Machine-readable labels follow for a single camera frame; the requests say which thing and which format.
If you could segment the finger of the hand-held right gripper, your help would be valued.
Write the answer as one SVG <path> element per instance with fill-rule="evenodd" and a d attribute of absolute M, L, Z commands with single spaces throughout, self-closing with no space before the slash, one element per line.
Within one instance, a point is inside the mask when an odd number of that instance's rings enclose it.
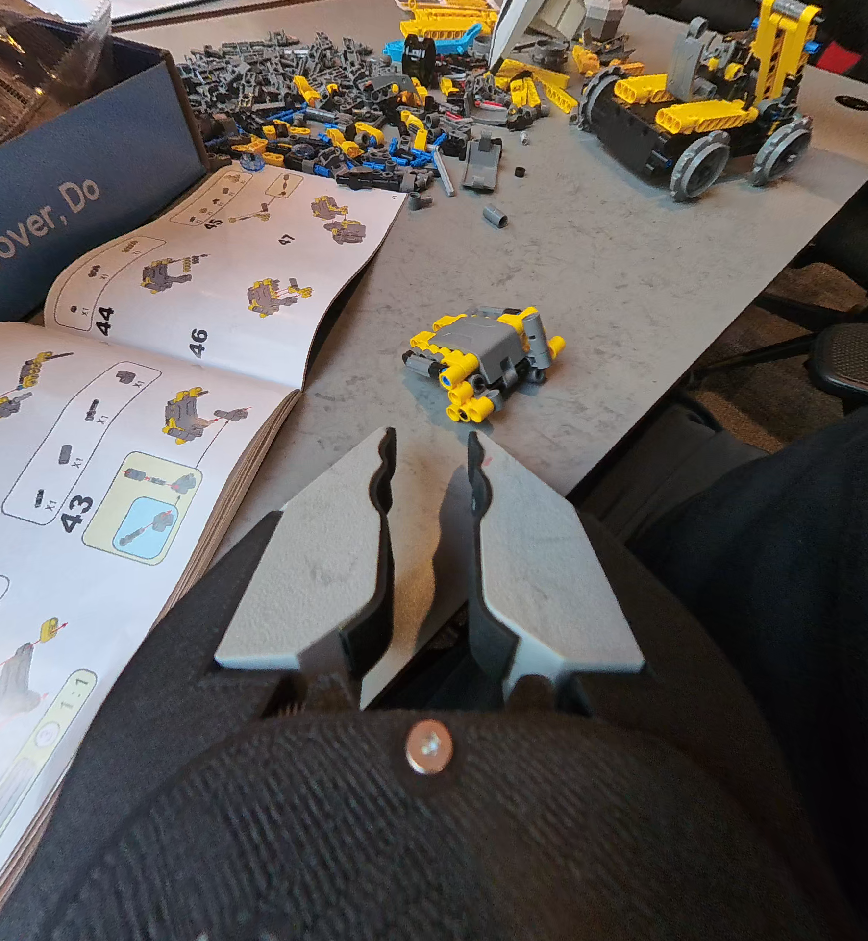
<path fill-rule="evenodd" d="M 581 34 L 586 13 L 584 1 L 544 1 L 530 23 L 530 30 L 552 39 L 574 39 Z"/>
<path fill-rule="evenodd" d="M 488 68 L 498 68 L 515 42 L 524 35 L 534 16 L 535 1 L 502 2 L 498 19 L 492 27 Z"/>

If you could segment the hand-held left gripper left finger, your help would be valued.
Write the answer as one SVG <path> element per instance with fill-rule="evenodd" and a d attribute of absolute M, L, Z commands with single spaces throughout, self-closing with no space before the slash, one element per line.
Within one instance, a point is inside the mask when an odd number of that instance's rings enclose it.
<path fill-rule="evenodd" d="M 393 637 L 393 428 L 375 430 L 279 511 L 216 650 L 245 671 L 363 679 Z"/>

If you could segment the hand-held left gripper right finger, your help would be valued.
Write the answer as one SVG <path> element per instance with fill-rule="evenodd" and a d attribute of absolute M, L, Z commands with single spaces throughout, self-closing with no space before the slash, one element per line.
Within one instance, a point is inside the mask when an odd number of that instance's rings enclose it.
<path fill-rule="evenodd" d="M 636 675 L 644 653 L 574 506 L 479 432 L 468 438 L 469 642 L 498 683 Z"/>

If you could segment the pile of building bricks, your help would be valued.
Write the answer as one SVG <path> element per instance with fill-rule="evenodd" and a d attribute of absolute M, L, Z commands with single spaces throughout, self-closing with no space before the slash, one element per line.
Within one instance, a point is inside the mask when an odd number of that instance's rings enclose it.
<path fill-rule="evenodd" d="M 332 180 L 350 190 L 423 192 L 439 179 L 453 195 L 448 160 L 463 166 L 471 141 L 489 128 L 527 141 L 552 107 L 569 118 L 578 99 L 566 73 L 573 59 L 590 78 L 606 46 L 534 40 L 488 68 L 491 22 L 472 54 L 438 57 L 427 86 L 402 59 L 344 37 L 316 33 L 304 46 L 283 31 L 264 40 L 194 50 L 176 65 L 206 154 L 242 169 L 270 166 Z"/>

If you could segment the small yellow grey brick assembly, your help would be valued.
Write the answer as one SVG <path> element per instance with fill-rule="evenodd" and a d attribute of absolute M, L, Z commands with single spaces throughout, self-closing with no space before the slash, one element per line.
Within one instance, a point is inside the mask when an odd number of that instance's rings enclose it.
<path fill-rule="evenodd" d="M 546 333 L 534 307 L 474 307 L 415 334 L 402 361 L 445 392 L 451 421 L 478 424 L 503 410 L 521 385 L 543 384 L 566 346 L 563 337 Z"/>

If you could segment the grey desk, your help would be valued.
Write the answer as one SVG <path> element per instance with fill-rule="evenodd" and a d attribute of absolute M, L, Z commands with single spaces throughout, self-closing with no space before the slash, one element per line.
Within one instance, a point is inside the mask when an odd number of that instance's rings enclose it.
<path fill-rule="evenodd" d="M 403 211 L 310 356 L 306 387 L 219 547 L 226 552 L 382 426 L 396 430 L 390 526 L 394 635 L 366 676 L 367 705 L 466 600 L 468 431 L 401 355 L 440 315 L 534 305 L 567 340 L 554 375 L 487 427 L 564 496 L 584 479 L 868 180 L 868 86 L 806 71 L 812 151 L 779 183 L 725 178 L 675 204 L 555 112 L 532 143 L 503 145 L 492 198 L 435 190 Z M 527 170 L 514 177 L 514 167 Z M 509 218 L 495 229 L 493 204 Z"/>

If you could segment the light grey battery box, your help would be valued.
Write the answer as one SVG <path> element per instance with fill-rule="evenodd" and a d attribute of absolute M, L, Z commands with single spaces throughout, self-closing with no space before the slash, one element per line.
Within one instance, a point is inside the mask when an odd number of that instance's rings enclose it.
<path fill-rule="evenodd" d="M 628 1 L 585 1 L 584 40 L 603 43 L 615 39 L 627 6 Z"/>

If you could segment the black toy tyre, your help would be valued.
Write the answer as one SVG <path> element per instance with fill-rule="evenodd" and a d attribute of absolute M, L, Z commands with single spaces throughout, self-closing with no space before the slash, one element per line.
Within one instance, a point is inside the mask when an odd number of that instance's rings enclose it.
<path fill-rule="evenodd" d="M 415 34 L 404 37 L 402 68 L 405 75 L 417 78 L 427 86 L 436 78 L 437 64 L 438 51 L 434 39 Z"/>

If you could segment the grey curved panel piece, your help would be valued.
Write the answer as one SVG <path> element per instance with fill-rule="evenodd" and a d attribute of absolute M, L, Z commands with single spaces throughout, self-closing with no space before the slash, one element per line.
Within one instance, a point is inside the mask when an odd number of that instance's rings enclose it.
<path fill-rule="evenodd" d="M 478 193 L 493 193 L 501 155 L 501 137 L 492 135 L 489 128 L 482 130 L 468 146 L 461 185 Z"/>

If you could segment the person's dark sweater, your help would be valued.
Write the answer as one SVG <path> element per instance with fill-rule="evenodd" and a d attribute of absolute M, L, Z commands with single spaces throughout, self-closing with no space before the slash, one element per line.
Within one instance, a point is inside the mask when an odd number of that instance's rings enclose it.
<path fill-rule="evenodd" d="M 678 464 L 628 547 L 757 700 L 868 929 L 868 406 L 778 453 Z"/>

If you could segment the open instruction booklet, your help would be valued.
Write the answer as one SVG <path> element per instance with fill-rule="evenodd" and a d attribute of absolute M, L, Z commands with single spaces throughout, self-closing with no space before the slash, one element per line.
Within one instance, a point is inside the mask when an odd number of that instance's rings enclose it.
<path fill-rule="evenodd" d="M 0 902 L 403 204 L 234 162 L 64 267 L 41 325 L 0 323 Z"/>

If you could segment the red object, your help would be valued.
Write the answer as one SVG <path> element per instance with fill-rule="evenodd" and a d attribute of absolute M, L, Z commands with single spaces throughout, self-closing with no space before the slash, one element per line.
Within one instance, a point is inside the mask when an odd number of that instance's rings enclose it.
<path fill-rule="evenodd" d="M 817 53 L 810 55 L 809 63 L 830 74 L 868 81 L 868 70 L 863 65 L 863 55 L 834 40 L 823 41 Z"/>

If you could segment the black office chair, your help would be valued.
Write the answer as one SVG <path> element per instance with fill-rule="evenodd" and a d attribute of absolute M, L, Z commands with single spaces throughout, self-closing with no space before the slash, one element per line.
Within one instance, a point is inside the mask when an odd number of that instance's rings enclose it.
<path fill-rule="evenodd" d="M 865 304 L 839 311 L 788 300 L 770 291 L 755 305 L 804 330 L 804 335 L 720 359 L 689 372 L 696 388 L 706 378 L 783 359 L 805 357 L 812 385 L 838 398 L 845 414 L 868 405 L 868 182 L 837 212 L 789 264 L 800 269 L 822 263 L 848 276 L 866 293 Z"/>

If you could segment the dark blue cardboard box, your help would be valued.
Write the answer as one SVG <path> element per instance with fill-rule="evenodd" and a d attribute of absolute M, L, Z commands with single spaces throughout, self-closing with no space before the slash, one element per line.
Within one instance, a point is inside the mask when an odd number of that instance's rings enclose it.
<path fill-rule="evenodd" d="M 70 263 L 208 172 L 171 54 L 122 37 L 106 52 L 101 91 L 0 144 L 0 322 L 33 312 Z"/>

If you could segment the crumpled clear plastic bags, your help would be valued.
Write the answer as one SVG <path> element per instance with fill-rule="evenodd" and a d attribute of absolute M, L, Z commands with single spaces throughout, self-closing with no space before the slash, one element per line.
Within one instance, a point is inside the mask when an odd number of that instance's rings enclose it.
<path fill-rule="evenodd" d="M 94 2 L 79 25 L 32 2 L 0 2 L 0 145 L 112 85 L 111 18 L 111 2 Z"/>

